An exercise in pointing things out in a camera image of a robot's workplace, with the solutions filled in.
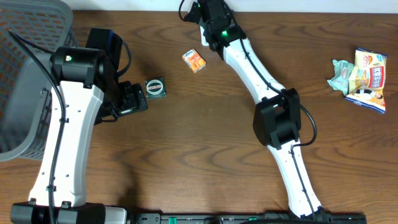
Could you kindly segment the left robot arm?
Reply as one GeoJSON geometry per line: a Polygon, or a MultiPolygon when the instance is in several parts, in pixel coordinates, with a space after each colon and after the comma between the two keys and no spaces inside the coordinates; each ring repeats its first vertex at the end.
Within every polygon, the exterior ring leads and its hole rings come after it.
{"type": "Polygon", "coordinates": [[[13,204],[13,223],[131,223],[128,210],[86,199],[86,165],[93,128],[148,108],[140,84],[121,82],[127,43],[110,29],[92,28],[85,47],[61,46],[49,65],[52,111],[44,157],[25,202],[13,204]]]}

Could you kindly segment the mint green wipes pack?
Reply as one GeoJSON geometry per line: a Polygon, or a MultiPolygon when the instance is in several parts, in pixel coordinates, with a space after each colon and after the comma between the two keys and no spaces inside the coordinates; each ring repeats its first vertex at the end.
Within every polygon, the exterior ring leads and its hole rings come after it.
{"type": "Polygon", "coordinates": [[[327,82],[334,90],[341,91],[346,96],[349,93],[349,76],[354,65],[345,60],[332,60],[332,64],[334,77],[327,82]]]}

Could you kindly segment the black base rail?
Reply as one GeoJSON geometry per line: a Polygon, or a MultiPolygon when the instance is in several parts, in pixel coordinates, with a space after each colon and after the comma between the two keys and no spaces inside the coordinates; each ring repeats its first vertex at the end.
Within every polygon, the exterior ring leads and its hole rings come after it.
{"type": "Polygon", "coordinates": [[[265,213],[260,215],[176,215],[137,213],[127,218],[127,224],[367,224],[364,215],[332,215],[317,213],[314,218],[297,218],[289,213],[265,213]]]}

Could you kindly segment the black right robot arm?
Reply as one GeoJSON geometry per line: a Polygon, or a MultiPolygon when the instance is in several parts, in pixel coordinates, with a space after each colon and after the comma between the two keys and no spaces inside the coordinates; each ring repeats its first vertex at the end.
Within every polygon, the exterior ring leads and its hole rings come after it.
{"type": "Polygon", "coordinates": [[[290,211],[298,218],[315,218],[322,205],[312,189],[301,157],[301,114],[311,114],[298,92],[286,89],[262,64],[247,35],[225,1],[193,1],[185,22],[198,24],[201,41],[239,76],[256,105],[253,130],[273,155],[287,191],[290,211]]]}

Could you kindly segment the white barcode scanner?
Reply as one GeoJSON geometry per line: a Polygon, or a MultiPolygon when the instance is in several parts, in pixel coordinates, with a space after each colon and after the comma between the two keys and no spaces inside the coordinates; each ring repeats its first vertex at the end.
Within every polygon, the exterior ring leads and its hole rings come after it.
{"type": "Polygon", "coordinates": [[[200,26],[200,37],[202,46],[208,47],[209,43],[206,41],[205,29],[202,26],[200,26]]]}

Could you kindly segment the yellow snack chip bag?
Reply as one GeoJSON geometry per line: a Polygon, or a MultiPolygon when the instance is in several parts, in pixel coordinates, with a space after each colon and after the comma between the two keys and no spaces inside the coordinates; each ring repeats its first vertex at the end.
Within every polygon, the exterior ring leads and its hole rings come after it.
{"type": "Polygon", "coordinates": [[[384,114],[386,103],[383,89],[386,83],[387,59],[385,54],[356,49],[345,100],[384,114]]]}

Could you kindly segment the dark green round-label box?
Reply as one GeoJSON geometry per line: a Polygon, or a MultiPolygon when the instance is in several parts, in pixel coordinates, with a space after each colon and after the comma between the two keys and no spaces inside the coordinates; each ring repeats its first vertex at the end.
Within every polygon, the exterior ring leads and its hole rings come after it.
{"type": "Polygon", "coordinates": [[[145,88],[148,100],[165,98],[167,96],[163,77],[146,80],[145,88]]]}

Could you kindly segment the grey plastic mesh basket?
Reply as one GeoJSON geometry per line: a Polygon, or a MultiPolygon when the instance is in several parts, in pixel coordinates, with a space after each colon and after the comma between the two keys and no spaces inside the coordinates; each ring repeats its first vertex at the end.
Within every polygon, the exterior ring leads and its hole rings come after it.
{"type": "Polygon", "coordinates": [[[1,160],[41,160],[49,131],[51,84],[10,37],[13,31],[45,68],[58,47],[78,46],[73,12],[60,0],[1,0],[1,160]]]}

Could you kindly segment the orange tissue pack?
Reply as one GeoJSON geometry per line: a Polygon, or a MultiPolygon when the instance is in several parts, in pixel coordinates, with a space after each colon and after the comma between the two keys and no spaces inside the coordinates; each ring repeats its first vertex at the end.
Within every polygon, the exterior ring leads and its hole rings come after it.
{"type": "Polygon", "coordinates": [[[184,53],[182,58],[193,73],[197,73],[206,67],[205,59],[195,49],[191,49],[184,53]]]}

